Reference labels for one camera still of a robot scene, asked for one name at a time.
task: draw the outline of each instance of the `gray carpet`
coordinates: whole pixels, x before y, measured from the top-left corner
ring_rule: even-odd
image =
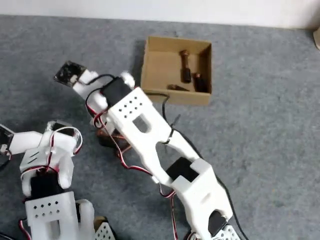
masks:
[[[251,240],[320,235],[320,52],[305,30],[194,23],[56,17],[0,17],[0,122],[43,132],[61,119],[82,131],[72,189],[108,216],[121,240],[173,239],[170,205],[144,174],[123,169],[88,124],[84,101],[52,80],[72,60],[98,73],[139,78],[148,35],[211,41],[214,91],[209,106],[168,105],[229,187]],[[164,167],[177,157],[159,147]],[[139,163],[136,153],[126,154]],[[23,239],[19,163],[0,172],[0,231]],[[176,201],[178,234],[188,230]]]

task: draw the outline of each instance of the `white wire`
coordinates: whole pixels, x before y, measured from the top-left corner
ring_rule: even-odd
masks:
[[[78,147],[75,148],[75,150],[74,150],[74,152],[73,152],[74,154],[77,154],[78,151],[80,150],[80,148],[82,147],[82,145],[83,145],[83,143],[84,143],[84,140],[83,140],[83,137],[82,137],[82,134],[81,134],[80,130],[79,130],[78,128],[74,127],[74,126],[63,126],[63,127],[59,128],[59,129],[53,131],[53,132],[51,133],[51,136],[50,136],[50,144],[51,144],[51,139],[52,139],[52,137],[54,136],[54,134],[57,133],[57,132],[59,132],[59,131],[61,131],[61,130],[64,130],[64,129],[73,129],[73,130],[75,130],[75,131],[77,131],[77,132],[79,133],[79,136],[80,136],[80,144],[79,144]]]

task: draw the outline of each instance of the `screw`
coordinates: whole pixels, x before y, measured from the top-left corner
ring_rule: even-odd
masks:
[[[191,83],[191,71],[189,68],[189,63],[188,63],[188,56],[189,56],[189,52],[187,50],[183,50],[180,52],[180,56],[182,59],[182,70],[181,70],[181,74],[182,74],[182,82],[189,84]]]
[[[187,50],[183,50],[180,52],[180,56],[182,58],[182,67],[185,69],[189,68],[189,63],[188,63],[188,56],[189,56],[189,52]]]

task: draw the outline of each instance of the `open cardboard box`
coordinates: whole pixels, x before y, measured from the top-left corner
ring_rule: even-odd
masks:
[[[141,88],[145,93],[169,95],[169,103],[207,105],[212,93],[211,54],[208,41],[172,37],[149,36],[144,51]],[[182,58],[180,52],[187,50],[191,70],[191,83],[182,82]],[[207,84],[207,92],[196,92],[194,73],[201,73]],[[168,85],[178,85],[189,91],[170,90]],[[149,96],[152,101],[163,102],[163,96]]]

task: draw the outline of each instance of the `cable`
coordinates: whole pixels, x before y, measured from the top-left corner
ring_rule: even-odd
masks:
[[[196,146],[193,144],[193,142],[186,136],[184,135],[182,132],[178,131],[175,129],[175,131],[177,131],[178,133],[180,133],[182,135],[182,137],[188,142],[188,144],[190,144],[190,146],[193,148],[193,150],[199,155],[200,158],[203,159],[201,153],[199,152],[199,150],[196,148]],[[245,234],[245,232],[243,231],[243,229],[241,228],[241,225],[240,225],[240,222],[238,220],[238,217],[237,217],[237,214],[236,214],[236,211],[235,211],[235,206],[234,206],[234,203],[232,202],[232,199],[231,199],[231,195],[230,195],[230,192],[229,192],[229,189],[227,188],[227,186],[224,184],[224,182],[218,177],[218,175],[216,174],[215,175],[218,183],[224,188],[225,192],[226,192],[226,195],[228,197],[228,200],[230,202],[230,206],[231,206],[231,209],[232,209],[232,212],[233,212],[233,216],[234,216],[234,220],[235,220],[235,223],[237,225],[237,227],[239,228],[242,236],[244,237],[245,240],[249,240],[249,238],[247,237],[247,235]]]
[[[20,230],[24,233],[24,235],[26,236],[27,240],[32,240],[29,232],[28,232],[28,231],[25,229],[25,227],[24,227],[24,222],[23,222],[23,221],[25,221],[25,220],[27,220],[27,219],[25,218],[25,219],[20,219],[20,220],[19,220],[19,224],[18,224],[18,225],[19,225],[19,228],[20,228]]]
[[[17,240],[16,238],[12,237],[12,236],[9,236],[3,232],[0,232],[0,238],[2,239],[7,239],[7,240]]]
[[[175,220],[175,205],[174,205],[174,197],[176,194],[173,194],[170,197],[170,202],[171,202],[171,220],[172,220],[172,230],[173,230],[173,236],[174,240],[178,240],[178,234],[177,234],[177,225],[176,225],[176,220]]]
[[[23,176],[24,176],[26,173],[30,172],[30,171],[40,170],[40,169],[45,169],[46,171],[47,171],[48,169],[50,169],[50,170],[52,170],[52,171],[54,171],[54,172],[57,173],[57,170],[55,170],[54,168],[52,168],[52,167],[50,167],[50,166],[48,166],[48,165],[38,165],[38,166],[31,166],[31,167],[28,167],[27,169],[25,169],[25,170],[21,173],[20,178],[23,179]]]
[[[148,175],[152,176],[152,174],[151,174],[148,170],[144,169],[143,167],[135,166],[135,165],[128,166],[128,165],[126,164],[126,162],[125,162],[125,160],[124,160],[124,156],[122,155],[121,149],[120,149],[119,145],[117,144],[116,140],[115,140],[114,137],[108,132],[107,126],[104,124],[103,121],[101,121],[101,117],[99,118],[99,120],[100,120],[100,123],[102,124],[102,126],[104,127],[104,129],[106,130],[106,132],[109,134],[111,140],[112,140],[113,143],[115,144],[115,147],[117,148],[117,150],[118,150],[118,152],[119,152],[119,158],[120,158],[120,160],[121,160],[122,166],[124,166],[124,168],[126,168],[126,169],[138,170],[138,171],[140,171],[140,172],[143,172],[143,173],[145,173],[145,174],[148,174]]]
[[[151,95],[151,96],[164,96],[164,97],[166,97],[165,100],[162,103],[162,117],[164,118],[164,120],[166,122],[168,122],[167,117],[166,117],[166,103],[169,100],[170,96],[167,95],[167,94],[164,94],[164,93],[151,93],[151,92],[148,93],[148,92],[146,92],[145,94],[146,95]],[[174,129],[174,131],[177,131],[178,133],[180,133],[182,135],[182,137],[190,144],[190,146],[193,148],[193,150],[199,155],[199,157],[203,159],[203,157],[202,157],[201,153],[199,152],[199,150],[196,148],[194,143],[186,135],[184,135],[182,132],[178,131],[177,129]],[[218,183],[224,188],[224,190],[226,192],[226,195],[227,195],[228,200],[230,202],[230,206],[231,206],[231,209],[232,209],[232,212],[233,212],[233,215],[234,215],[234,220],[235,220],[235,223],[236,223],[237,227],[239,228],[239,230],[240,230],[242,236],[245,238],[245,240],[249,240],[249,238],[247,237],[247,235],[245,234],[245,232],[241,228],[240,222],[238,220],[238,217],[237,217],[237,214],[236,214],[236,211],[235,211],[234,203],[232,202],[232,198],[231,198],[229,189],[222,182],[222,180],[218,177],[218,175],[215,175],[215,176],[216,176],[216,179],[217,179]]]
[[[159,183],[159,192],[161,196],[164,197],[165,199],[171,198],[174,194],[176,194],[174,190],[171,190],[168,194],[164,194],[161,183]]]
[[[112,80],[114,80],[116,77],[113,76],[112,74],[108,74],[108,73],[105,73],[105,74],[101,74],[97,77],[95,77],[94,79],[92,79],[91,81],[89,81],[88,83],[84,84],[84,85],[90,85],[90,84],[93,84],[95,81],[101,79],[101,78],[104,78],[104,77],[110,77],[112,78]]]
[[[169,100],[170,96],[164,93],[157,93],[157,92],[145,92],[146,95],[150,96],[163,96],[165,99],[162,102],[162,117],[168,123],[167,116],[166,116],[166,103]]]
[[[96,88],[96,89],[92,90],[92,91],[88,94],[88,96],[86,97],[86,99],[85,99],[85,107],[86,107],[86,110],[87,110],[87,112],[90,114],[90,116],[91,116],[92,118],[94,118],[97,113],[96,113],[95,110],[93,110],[93,109],[88,105],[88,99],[89,99],[89,97],[91,96],[91,94],[93,94],[95,91],[101,90],[101,89],[102,89],[102,88],[100,87],[100,88]]]
[[[75,130],[75,131],[77,131],[79,133],[80,144],[79,144],[78,147],[75,148],[75,150],[73,152],[73,154],[76,155],[80,151],[80,149],[81,149],[81,147],[82,147],[82,145],[84,143],[84,139],[82,137],[82,134],[81,134],[80,130],[78,128],[74,127],[74,126],[64,126],[64,127],[61,127],[59,129],[53,131],[51,133],[51,136],[50,136],[50,146],[51,146],[51,148],[54,146],[54,135],[55,135],[55,133],[60,132],[61,130],[64,130],[64,129],[73,129],[73,130]]]

